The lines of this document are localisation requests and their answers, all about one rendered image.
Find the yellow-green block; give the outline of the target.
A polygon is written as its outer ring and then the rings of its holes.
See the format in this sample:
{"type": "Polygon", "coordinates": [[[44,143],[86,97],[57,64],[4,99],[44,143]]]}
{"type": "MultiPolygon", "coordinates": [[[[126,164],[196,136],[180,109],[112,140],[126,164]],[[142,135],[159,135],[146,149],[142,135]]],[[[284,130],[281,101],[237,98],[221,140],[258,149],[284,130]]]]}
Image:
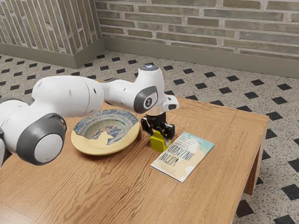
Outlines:
{"type": "Polygon", "coordinates": [[[163,135],[157,130],[155,130],[154,134],[150,137],[150,145],[153,150],[161,153],[168,147],[168,145],[164,143],[163,135]]]}

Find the teal and cream book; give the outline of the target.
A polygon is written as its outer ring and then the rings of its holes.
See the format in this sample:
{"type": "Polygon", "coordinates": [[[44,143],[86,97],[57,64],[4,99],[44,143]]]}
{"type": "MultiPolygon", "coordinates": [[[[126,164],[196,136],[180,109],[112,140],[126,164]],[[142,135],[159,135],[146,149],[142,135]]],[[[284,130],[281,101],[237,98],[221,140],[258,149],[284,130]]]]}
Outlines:
{"type": "Polygon", "coordinates": [[[181,133],[150,165],[151,168],[183,183],[215,146],[188,132],[181,133]]]}

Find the cream bowl with blue pattern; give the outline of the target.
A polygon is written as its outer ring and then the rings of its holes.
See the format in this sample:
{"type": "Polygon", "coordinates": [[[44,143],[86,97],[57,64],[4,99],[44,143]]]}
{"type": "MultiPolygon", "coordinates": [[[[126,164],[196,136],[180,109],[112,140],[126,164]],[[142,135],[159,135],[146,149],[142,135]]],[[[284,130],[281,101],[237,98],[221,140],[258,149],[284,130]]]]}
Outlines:
{"type": "Polygon", "coordinates": [[[71,142],[88,155],[107,155],[128,147],[140,130],[138,118],[120,109],[102,110],[80,120],[71,132],[71,142]]]}

